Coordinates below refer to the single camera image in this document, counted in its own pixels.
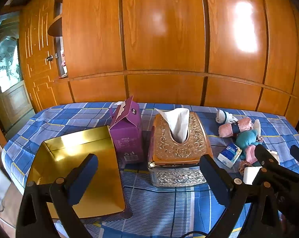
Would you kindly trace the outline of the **white foam sponge block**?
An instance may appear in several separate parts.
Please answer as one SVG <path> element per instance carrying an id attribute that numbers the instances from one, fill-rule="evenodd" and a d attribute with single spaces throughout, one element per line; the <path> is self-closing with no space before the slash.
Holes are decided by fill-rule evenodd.
<path id="1" fill-rule="evenodd" d="M 253 181 L 259 170 L 262 167 L 245 167 L 243 174 L 243 182 L 248 185 L 252 185 Z"/>

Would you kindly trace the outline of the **brown satin scrunchie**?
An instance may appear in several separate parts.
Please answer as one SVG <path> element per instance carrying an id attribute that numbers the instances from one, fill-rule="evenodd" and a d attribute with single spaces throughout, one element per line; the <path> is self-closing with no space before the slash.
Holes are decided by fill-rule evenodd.
<path id="1" fill-rule="evenodd" d="M 239 173 L 240 173 L 241 176 L 244 175 L 246 167 L 252 167 L 252 164 L 249 163 L 248 161 L 242 160 L 239 163 L 239 168 L 238 168 L 238 171 L 239 171 Z"/>

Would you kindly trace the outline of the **teal plush toy pink dress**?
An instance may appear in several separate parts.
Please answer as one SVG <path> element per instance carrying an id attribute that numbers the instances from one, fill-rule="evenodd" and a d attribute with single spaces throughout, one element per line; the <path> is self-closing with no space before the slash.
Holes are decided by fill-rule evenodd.
<path id="1" fill-rule="evenodd" d="M 255 147 L 262 143 L 262 138 L 257 137 L 256 130 L 248 130 L 241 132 L 237 138 L 235 144 L 242 150 L 240 159 L 247 161 L 250 164 L 254 164 L 257 159 L 255 157 Z"/>

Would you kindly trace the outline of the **blue white tissue packet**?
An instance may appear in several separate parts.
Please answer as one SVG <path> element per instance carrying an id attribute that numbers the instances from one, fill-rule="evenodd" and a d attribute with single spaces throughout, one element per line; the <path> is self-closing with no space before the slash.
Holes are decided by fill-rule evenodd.
<path id="1" fill-rule="evenodd" d="M 228 168 L 232 168 L 241 153 L 242 150 L 236 144 L 230 143 L 219 153 L 217 159 Z"/>

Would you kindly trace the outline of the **pink towel with label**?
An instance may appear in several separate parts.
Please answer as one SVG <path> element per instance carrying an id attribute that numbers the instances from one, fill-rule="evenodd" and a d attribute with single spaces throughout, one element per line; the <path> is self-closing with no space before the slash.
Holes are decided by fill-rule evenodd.
<path id="1" fill-rule="evenodd" d="M 219 126 L 218 133 L 221 138 L 229 138 L 244 131 L 252 130 L 253 123 L 249 117 L 242 118 L 233 123 L 227 123 Z"/>

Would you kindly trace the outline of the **white sock with teal stripe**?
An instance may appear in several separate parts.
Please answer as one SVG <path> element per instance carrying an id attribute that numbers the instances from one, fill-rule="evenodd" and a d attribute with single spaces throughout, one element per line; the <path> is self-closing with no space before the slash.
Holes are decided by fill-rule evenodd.
<path id="1" fill-rule="evenodd" d="M 223 111 L 223 110 L 217 110 L 216 113 L 216 122 L 219 124 L 227 124 L 227 123 L 234 123 L 237 122 L 238 119 L 236 117 L 234 117 L 234 115 L 232 115 L 229 112 Z"/>

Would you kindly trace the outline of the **gold metal tray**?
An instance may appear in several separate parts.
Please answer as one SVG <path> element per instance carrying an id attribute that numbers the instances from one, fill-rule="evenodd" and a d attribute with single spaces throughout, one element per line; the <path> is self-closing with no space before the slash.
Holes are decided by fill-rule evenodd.
<path id="1" fill-rule="evenodd" d="M 115 221 L 130 215 L 109 127 L 66 134 L 40 145 L 28 182 L 63 178 L 68 203 L 84 222 Z"/>

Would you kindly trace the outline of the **ornate gold tissue box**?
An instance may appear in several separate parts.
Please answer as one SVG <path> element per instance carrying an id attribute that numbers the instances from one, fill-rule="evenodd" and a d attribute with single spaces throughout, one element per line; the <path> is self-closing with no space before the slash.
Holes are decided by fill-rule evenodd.
<path id="1" fill-rule="evenodd" d="M 206 183 L 199 168 L 199 160 L 205 154 L 213 157 L 197 113 L 189 113 L 189 130 L 183 143 L 174 140 L 162 115 L 155 116 L 148 152 L 148 169 L 154 186 L 186 187 Z"/>

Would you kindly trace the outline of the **wooden wardrobe panelling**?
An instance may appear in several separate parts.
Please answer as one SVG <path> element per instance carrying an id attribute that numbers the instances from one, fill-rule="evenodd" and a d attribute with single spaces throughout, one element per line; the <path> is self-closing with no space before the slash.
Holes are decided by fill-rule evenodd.
<path id="1" fill-rule="evenodd" d="M 291 0 L 63 0 L 59 101 L 243 109 L 299 124 Z"/>

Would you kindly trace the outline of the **purple paper gift box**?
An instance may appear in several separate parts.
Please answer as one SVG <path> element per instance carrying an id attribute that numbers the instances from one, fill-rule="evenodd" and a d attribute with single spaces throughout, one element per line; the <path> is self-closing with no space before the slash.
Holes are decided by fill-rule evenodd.
<path id="1" fill-rule="evenodd" d="M 132 96 L 117 105 L 109 132 L 116 154 L 124 163 L 144 161 L 140 107 Z"/>

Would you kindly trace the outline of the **glass panel door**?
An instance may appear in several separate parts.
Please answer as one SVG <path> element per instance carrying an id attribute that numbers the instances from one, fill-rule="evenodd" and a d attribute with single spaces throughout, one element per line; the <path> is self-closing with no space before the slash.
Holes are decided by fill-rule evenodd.
<path id="1" fill-rule="evenodd" d="M 8 132 L 32 110 L 19 51 L 20 13 L 0 15 L 0 128 Z"/>

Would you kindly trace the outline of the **wooden door with knob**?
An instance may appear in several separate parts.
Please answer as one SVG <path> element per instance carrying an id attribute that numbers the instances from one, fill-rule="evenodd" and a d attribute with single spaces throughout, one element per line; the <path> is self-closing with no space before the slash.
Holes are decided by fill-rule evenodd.
<path id="1" fill-rule="evenodd" d="M 20 62 L 27 93 L 35 112 L 73 102 L 67 81 L 59 79 L 54 38 L 48 35 L 53 23 L 54 0 L 31 0 L 21 11 Z"/>

